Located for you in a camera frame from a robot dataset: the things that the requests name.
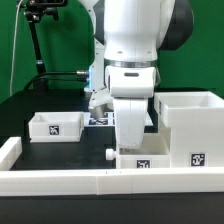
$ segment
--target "black tabletop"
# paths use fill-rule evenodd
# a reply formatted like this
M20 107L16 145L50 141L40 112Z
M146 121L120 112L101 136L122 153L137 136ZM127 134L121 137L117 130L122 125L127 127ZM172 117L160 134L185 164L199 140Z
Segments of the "black tabletop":
M88 101L79 90L51 90L18 92L0 104L1 144L10 136L23 139L23 154L12 169L113 169L104 157L115 146L113 128L88 128L80 143L29 143L27 124L35 112L87 112ZM0 222L221 224L223 206L223 193L0 197Z

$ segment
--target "white plastic container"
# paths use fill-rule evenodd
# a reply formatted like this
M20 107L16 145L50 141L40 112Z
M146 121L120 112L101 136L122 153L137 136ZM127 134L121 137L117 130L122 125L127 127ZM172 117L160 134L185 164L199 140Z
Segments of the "white plastic container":
M83 112L35 113L29 122L31 142L77 142L83 129Z
M116 153L117 169L170 167L169 149L161 134L144 134L140 149L120 149L120 151Z
M211 92L156 93L155 110L170 132L171 167L224 167L223 99Z

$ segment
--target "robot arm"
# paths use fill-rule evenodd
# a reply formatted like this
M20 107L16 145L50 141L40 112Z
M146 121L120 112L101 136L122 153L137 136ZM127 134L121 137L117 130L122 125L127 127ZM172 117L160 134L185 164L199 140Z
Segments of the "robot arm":
M104 105L113 103L117 147L138 149L148 98L154 93L157 49L176 49L186 41L193 28L192 12L188 0L97 2L104 3L107 88L93 93L89 108L100 117Z

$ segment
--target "small white box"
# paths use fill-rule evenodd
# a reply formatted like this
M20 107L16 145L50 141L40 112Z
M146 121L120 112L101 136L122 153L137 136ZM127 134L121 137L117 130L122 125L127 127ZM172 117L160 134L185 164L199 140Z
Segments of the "small white box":
M144 134L140 149L120 149L117 152L117 169L168 167L170 167L169 148L163 135L161 134Z
M31 142L77 142L83 129L83 112L35 113L29 122Z
M211 92L156 93L154 107L166 127L224 125L224 100Z

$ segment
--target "green background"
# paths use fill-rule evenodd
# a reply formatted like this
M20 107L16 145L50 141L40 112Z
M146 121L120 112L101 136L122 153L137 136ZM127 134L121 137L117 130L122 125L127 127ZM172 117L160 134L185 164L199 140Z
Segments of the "green background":
M161 87L201 87L224 96L224 1L190 0L194 31L177 51L159 52ZM9 97L16 0L1 0L0 102ZM76 0L59 9L60 20L45 16L37 24L47 71L86 69L94 58L92 25ZM35 55L28 22L19 16L14 92L36 75ZM51 88L80 88L84 84L51 82Z

